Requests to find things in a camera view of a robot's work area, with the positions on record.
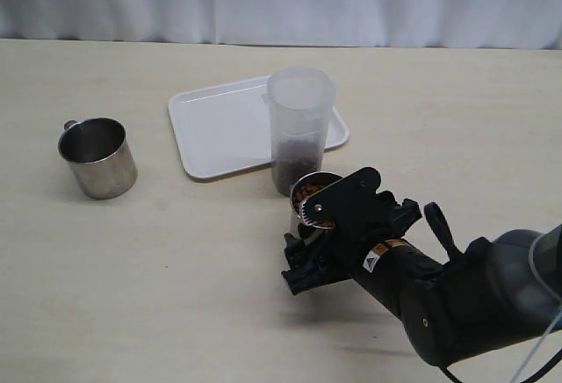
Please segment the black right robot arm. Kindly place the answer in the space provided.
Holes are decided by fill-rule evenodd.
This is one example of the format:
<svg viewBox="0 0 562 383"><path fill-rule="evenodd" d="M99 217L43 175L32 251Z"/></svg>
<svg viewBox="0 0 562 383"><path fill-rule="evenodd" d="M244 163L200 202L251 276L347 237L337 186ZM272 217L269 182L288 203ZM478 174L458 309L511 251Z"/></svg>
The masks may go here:
<svg viewBox="0 0 562 383"><path fill-rule="evenodd" d="M515 229L459 249L436 203L398 201L364 167L314 172L292 188L285 237L293 294L356 281L403 325L419 357L459 361L559 331L561 231Z"/></svg>

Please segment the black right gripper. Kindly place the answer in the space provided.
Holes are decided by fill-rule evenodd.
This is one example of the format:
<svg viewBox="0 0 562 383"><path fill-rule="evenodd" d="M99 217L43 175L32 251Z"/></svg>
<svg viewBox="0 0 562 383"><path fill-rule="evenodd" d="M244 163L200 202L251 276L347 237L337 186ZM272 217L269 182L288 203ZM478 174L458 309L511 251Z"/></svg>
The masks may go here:
<svg viewBox="0 0 562 383"><path fill-rule="evenodd" d="M357 269L373 271L363 248L401 238L422 217L417 202L398 202L380 185L379 172L367 166L346 177L314 172L292 187L298 225L285 234L289 269L282 276L293 295L347 280Z"/></svg>

